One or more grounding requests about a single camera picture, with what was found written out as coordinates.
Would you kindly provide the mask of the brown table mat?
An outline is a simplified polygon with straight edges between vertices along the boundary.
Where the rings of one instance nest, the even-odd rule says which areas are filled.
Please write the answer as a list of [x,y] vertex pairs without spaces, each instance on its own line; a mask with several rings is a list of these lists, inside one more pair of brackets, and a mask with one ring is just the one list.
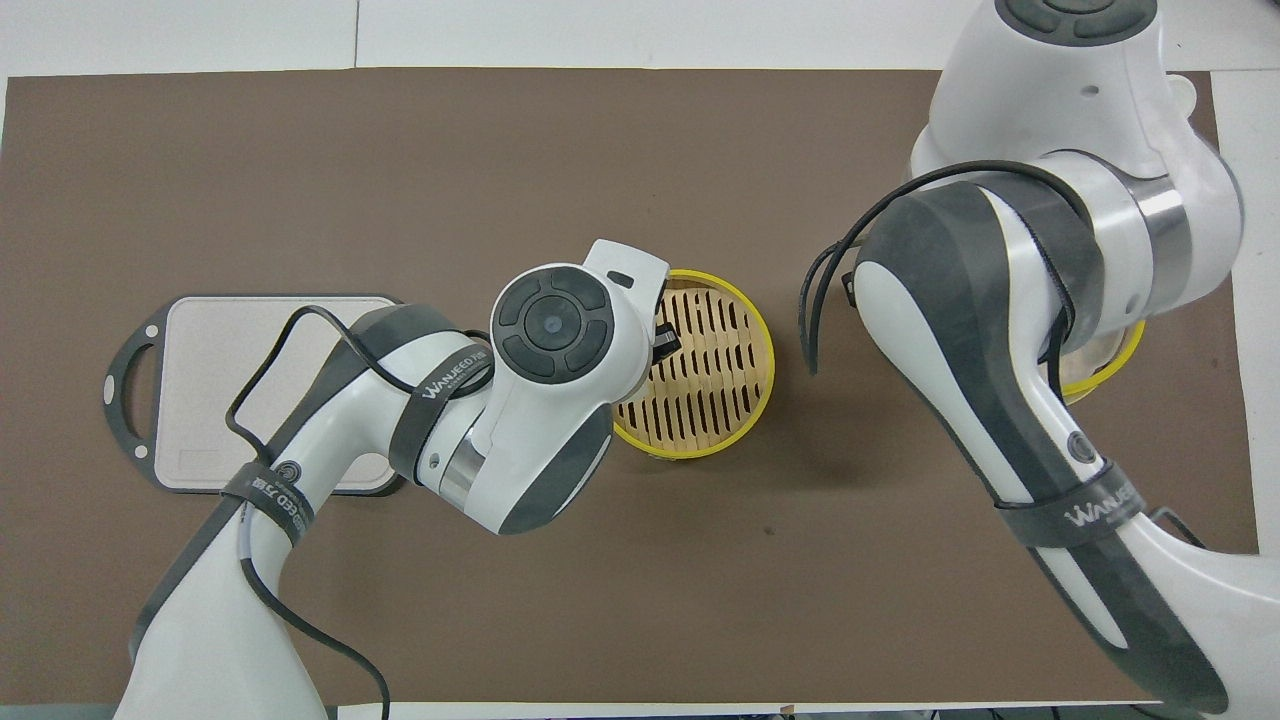
[[726,278],[774,393],[690,462],[614,442],[547,528],[338,497],[282,598],[399,701],[1137,701],[812,259],[897,186],[931,72],[385,69],[14,79],[0,152],[0,705],[115,703],[214,510],[116,447],[105,370],[188,293],[384,293],[486,324],[595,238]]

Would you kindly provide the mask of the yellow steamer basket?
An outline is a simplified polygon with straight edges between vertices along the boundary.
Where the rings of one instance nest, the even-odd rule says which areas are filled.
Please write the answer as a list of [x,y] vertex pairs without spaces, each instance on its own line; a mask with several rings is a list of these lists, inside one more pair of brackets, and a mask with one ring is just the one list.
[[673,269],[657,310],[680,350],[650,369],[643,396],[614,409],[614,433],[654,457],[705,457],[739,442],[774,387],[774,346],[756,305],[717,275]]

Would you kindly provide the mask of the grey cutting board black rim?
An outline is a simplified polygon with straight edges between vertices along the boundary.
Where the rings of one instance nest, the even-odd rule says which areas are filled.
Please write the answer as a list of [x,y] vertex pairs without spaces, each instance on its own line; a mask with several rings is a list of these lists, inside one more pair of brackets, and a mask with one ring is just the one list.
[[[234,397],[262,364],[287,319],[307,305],[325,307],[344,325],[398,304],[383,295],[189,295],[174,299],[140,324],[111,360],[102,387],[104,414],[118,446],[154,486],[175,493],[216,495],[253,448],[225,425]],[[307,316],[252,391],[237,420],[264,443],[311,386],[339,340],[323,319]],[[151,432],[131,427],[125,400],[134,360],[155,348],[154,397],[145,418]],[[384,457],[364,455],[337,489],[343,495],[390,491],[396,474]]]

